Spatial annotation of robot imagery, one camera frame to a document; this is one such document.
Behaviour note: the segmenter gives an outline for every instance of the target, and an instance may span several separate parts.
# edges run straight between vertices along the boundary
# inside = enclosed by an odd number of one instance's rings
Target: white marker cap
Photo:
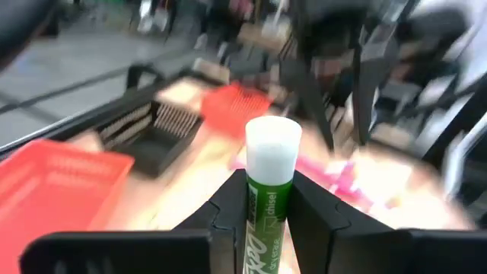
[[[301,126],[280,116],[261,116],[245,127],[247,174],[257,183],[279,186],[294,176]]]

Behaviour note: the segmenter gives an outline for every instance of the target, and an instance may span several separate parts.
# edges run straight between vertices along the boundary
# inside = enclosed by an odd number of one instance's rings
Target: marker
[[[288,118],[262,116],[245,131],[249,201],[243,273],[275,274],[302,129]]]

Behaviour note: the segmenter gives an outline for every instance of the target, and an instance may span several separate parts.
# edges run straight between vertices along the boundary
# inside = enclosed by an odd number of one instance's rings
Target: black chair
[[[0,1],[0,71],[49,23],[56,0]]]
[[[416,110],[420,94],[428,83],[436,78],[452,75],[444,96],[451,95],[457,89],[460,66],[455,62],[442,61],[443,55],[452,43],[468,30],[463,13],[452,8],[439,8],[428,14],[410,18],[404,22],[378,24],[371,35],[357,45],[354,55],[355,84],[353,90],[353,110],[355,137],[359,145],[369,141],[371,129],[378,123],[396,123],[400,117],[413,117],[431,114],[431,110]],[[419,50],[415,55],[399,59],[399,48],[411,40],[433,40],[435,45],[430,50]],[[392,99],[384,94],[393,68],[401,62],[411,63],[411,72],[403,79],[405,83],[417,88],[406,92],[395,100],[391,113],[373,118],[374,97],[379,91],[379,100]],[[447,104],[438,107],[449,107]]]

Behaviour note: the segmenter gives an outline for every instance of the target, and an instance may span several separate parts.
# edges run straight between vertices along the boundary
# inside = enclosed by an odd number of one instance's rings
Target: marker label
[[[279,270],[291,181],[266,186],[247,177],[249,203],[245,274],[275,274]]]

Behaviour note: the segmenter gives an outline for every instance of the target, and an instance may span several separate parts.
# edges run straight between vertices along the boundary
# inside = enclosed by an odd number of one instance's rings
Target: pink object
[[[235,161],[231,168],[245,168],[245,164]],[[351,162],[347,163],[341,173],[330,174],[325,172],[322,166],[316,162],[307,157],[299,156],[296,162],[296,170],[312,177],[319,185],[340,199],[360,204],[365,211],[374,204],[360,189],[354,187],[354,164]]]

